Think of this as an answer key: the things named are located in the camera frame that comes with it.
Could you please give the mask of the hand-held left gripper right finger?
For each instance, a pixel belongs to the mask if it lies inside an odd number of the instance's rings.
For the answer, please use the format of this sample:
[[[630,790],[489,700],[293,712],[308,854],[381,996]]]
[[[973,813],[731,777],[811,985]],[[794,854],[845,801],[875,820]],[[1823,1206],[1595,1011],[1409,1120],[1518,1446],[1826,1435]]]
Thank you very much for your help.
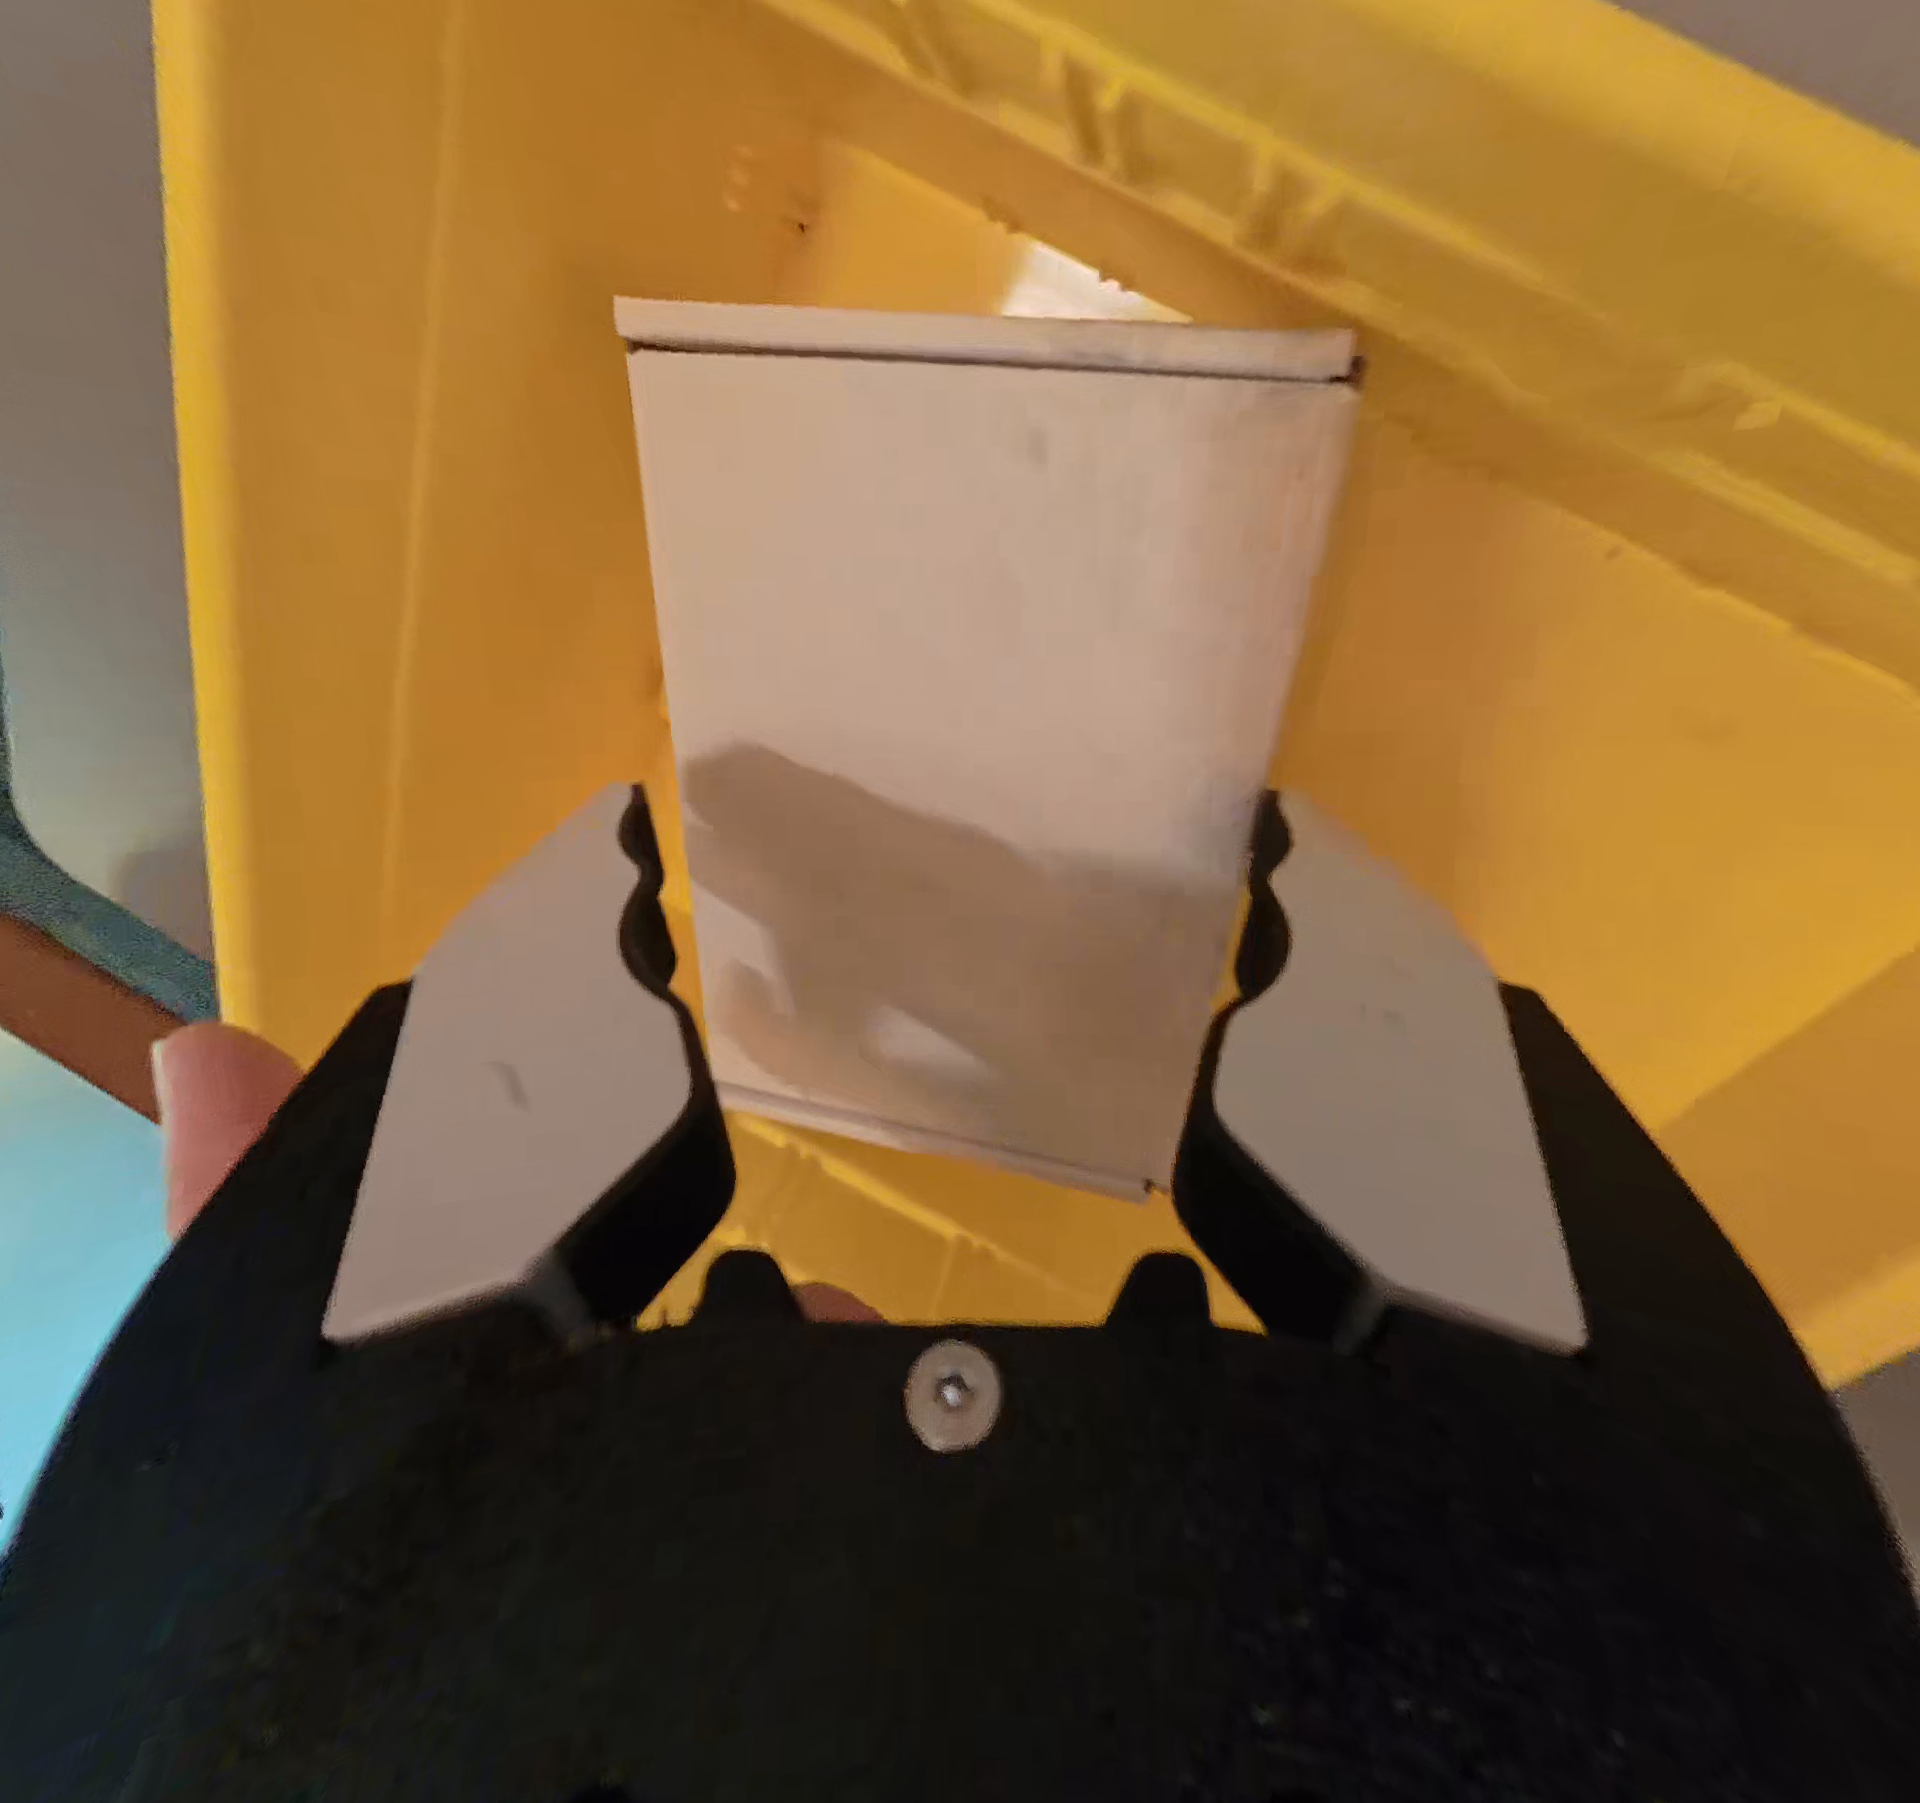
[[[1589,1341],[1501,981],[1352,830],[1271,792],[1173,1172],[1271,1336],[1357,1351],[1394,1311]]]

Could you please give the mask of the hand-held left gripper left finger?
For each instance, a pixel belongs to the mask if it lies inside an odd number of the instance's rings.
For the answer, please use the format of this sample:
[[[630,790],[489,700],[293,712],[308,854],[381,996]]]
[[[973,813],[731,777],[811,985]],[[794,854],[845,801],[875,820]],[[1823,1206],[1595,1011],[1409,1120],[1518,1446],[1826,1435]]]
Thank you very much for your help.
[[[325,1337],[469,1311],[556,1336],[634,1325],[737,1192],[719,1093],[674,990],[643,786],[570,814],[415,975]]]

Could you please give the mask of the yellow plastic bin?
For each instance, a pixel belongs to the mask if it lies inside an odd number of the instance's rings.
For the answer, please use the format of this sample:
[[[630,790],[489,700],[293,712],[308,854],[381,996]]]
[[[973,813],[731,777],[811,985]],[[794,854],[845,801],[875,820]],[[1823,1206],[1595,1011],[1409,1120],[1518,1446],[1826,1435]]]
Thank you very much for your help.
[[[1342,323],[1278,774],[1831,1384],[1917,1343],[1917,124],[1604,0],[152,0],[224,1014],[313,1061],[668,718],[614,302]]]

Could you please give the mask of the white cardboard mailer box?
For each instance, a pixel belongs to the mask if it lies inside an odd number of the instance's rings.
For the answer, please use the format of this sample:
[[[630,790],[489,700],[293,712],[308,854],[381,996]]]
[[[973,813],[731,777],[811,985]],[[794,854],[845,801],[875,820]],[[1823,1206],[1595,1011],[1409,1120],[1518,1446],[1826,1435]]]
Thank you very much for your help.
[[[614,323],[723,1100],[1167,1189],[1357,336],[636,296]]]

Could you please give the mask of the person's left hand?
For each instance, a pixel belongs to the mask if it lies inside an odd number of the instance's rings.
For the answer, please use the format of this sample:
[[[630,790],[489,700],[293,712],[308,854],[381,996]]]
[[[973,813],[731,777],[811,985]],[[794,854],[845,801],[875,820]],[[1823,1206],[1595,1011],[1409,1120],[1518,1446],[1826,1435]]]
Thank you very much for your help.
[[[301,1082],[301,1065],[252,1031],[188,1022],[152,1044],[164,1230],[177,1243]]]

